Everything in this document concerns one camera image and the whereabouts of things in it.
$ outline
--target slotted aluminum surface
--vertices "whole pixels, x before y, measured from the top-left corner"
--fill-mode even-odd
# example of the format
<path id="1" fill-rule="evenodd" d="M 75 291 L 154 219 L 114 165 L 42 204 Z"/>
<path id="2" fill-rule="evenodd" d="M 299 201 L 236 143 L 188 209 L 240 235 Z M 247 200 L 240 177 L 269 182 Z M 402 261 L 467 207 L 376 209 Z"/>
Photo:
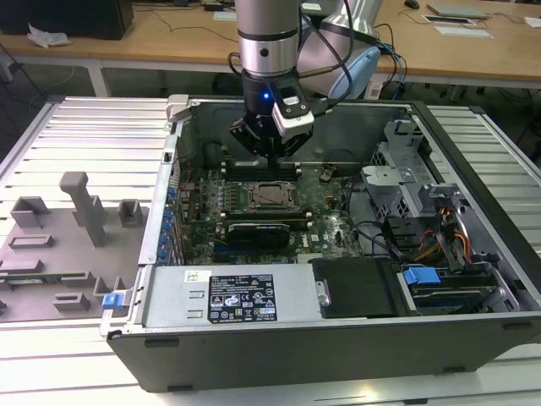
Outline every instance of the slotted aluminum surface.
<path id="1" fill-rule="evenodd" d="M 55 186 L 64 171 L 88 172 L 89 190 L 101 196 L 104 206 L 115 206 L 117 200 L 126 195 L 149 205 L 159 165 L 156 150 L 161 149 L 168 133 L 164 130 L 165 103 L 157 99 L 69 98 L 59 106 L 45 107 L 0 167 L 0 190 L 4 196 L 0 210 L 5 217 L 0 221 L 0 234 L 6 235 L 13 224 L 9 211 L 20 191 L 44 195 L 50 207 L 71 207 L 69 198 L 60 195 Z M 522 186 L 538 188 L 537 169 L 512 161 L 516 152 L 487 118 L 460 107 L 432 107 L 432 111 L 490 188 L 496 191 Z M 42 151 L 27 152 L 29 145 Z M 86 148 L 115 151 L 108 155 L 93 152 L 95 155 L 84 156 L 85 159 L 70 156 L 72 150 Z M 45 149 L 52 150 L 50 156 Z M 144 152 L 122 155 L 122 151 L 129 150 Z M 28 158 L 30 152 L 34 154 L 32 158 Z M 112 159 L 112 156 L 128 159 Z M 444 176 L 449 177 L 443 164 L 438 166 Z M 524 202 L 517 196 L 523 195 L 500 199 L 500 202 L 523 232 L 539 230 L 541 202 L 535 198 Z M 147 393 L 139 388 L 99 335 L 98 324 L 98 320 L 65 321 L 60 326 L 48 322 L 18 326 L 0 323 L 0 404 L 95 405 L 106 401 L 149 406 L 390 406 L 424 398 L 429 404 L 441 405 L 540 404 L 541 346 L 538 344 L 514 348 L 473 373 L 226 391 Z M 254 365 L 254 373 L 265 373 L 265 366 Z"/>
<path id="2" fill-rule="evenodd" d="M 165 99 L 67 97 L 44 107 L 0 181 L 0 244 L 14 225 L 9 212 L 20 196 L 40 196 L 49 208 L 74 207 L 59 188 L 66 171 L 85 171 L 88 190 L 104 207 L 139 199 L 150 207 L 166 129 Z"/>
<path id="3" fill-rule="evenodd" d="M 541 172 L 485 114 L 468 107 L 430 107 L 444 130 L 538 255 L 541 255 Z M 432 160 L 453 182 L 436 154 Z"/>

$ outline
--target floor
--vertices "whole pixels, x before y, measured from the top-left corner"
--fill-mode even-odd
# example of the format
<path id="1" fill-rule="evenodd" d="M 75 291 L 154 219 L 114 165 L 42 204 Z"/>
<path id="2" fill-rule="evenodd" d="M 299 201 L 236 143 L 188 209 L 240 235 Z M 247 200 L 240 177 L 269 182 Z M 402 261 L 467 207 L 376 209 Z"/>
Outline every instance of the floor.
<path id="1" fill-rule="evenodd" d="M 36 85 L 51 95 L 93 96 L 90 78 L 85 69 L 63 66 L 32 66 L 24 69 Z M 212 95 L 214 74 L 194 72 L 166 72 L 167 88 L 161 89 L 156 71 L 135 69 L 106 69 L 106 77 L 116 97 L 164 97 L 168 94 Z M 381 99 L 389 99 L 395 92 L 391 84 Z M 232 75 L 223 75 L 217 89 L 222 95 L 242 95 L 242 87 Z M 425 86 L 407 84 L 402 100 L 421 100 L 426 104 L 455 104 L 480 106 L 514 140 L 523 134 L 537 114 L 541 122 L 541 92 L 529 96 L 526 90 L 486 88 L 478 94 L 473 87 L 466 88 L 457 103 L 449 100 L 452 88 L 445 85 Z M 0 159 L 9 152 L 19 136 L 43 105 L 36 89 L 19 69 L 14 81 L 0 84 Z M 539 137 L 530 129 L 522 137 L 520 147 L 531 156 Z"/>

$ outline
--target green circuit board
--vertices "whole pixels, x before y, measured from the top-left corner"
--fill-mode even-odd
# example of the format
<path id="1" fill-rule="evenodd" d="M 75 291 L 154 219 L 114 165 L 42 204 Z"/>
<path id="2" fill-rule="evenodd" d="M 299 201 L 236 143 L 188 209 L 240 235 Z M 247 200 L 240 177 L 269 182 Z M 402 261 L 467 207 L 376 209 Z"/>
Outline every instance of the green circuit board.
<path id="1" fill-rule="evenodd" d="M 323 170 L 307 168 L 296 182 L 264 183 L 226 182 L 217 171 L 202 173 L 194 182 L 192 204 L 184 205 L 185 223 L 191 227 L 187 264 L 297 263 L 318 256 L 362 255 L 342 211 L 349 178 L 332 178 L 324 183 L 320 181 Z M 221 217 L 224 211 L 229 215 L 225 221 Z M 287 218 L 258 219 L 261 213 L 273 211 L 285 213 Z M 306 211 L 311 213 L 309 221 L 297 218 Z M 230 250 L 223 237 L 232 222 L 284 222 L 291 225 L 289 244 L 279 250 Z"/>

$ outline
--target power supply label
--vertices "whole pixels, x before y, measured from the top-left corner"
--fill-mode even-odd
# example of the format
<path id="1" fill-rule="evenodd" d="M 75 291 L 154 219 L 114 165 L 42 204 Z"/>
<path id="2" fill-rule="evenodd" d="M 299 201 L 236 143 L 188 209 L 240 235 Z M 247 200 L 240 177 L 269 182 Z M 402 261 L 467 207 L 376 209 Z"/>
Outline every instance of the power supply label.
<path id="1" fill-rule="evenodd" d="M 272 275 L 210 277 L 208 315 L 213 324 L 278 320 Z"/>

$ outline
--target laptop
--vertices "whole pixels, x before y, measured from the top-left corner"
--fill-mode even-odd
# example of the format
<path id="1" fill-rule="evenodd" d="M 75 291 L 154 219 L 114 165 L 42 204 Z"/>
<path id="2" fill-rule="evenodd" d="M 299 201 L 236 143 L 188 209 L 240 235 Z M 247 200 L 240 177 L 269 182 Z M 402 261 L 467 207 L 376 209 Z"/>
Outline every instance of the laptop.
<path id="1" fill-rule="evenodd" d="M 470 6 L 428 3 L 427 7 L 436 14 L 446 17 L 466 17 L 469 19 L 487 19 L 490 17 L 488 14 Z"/>

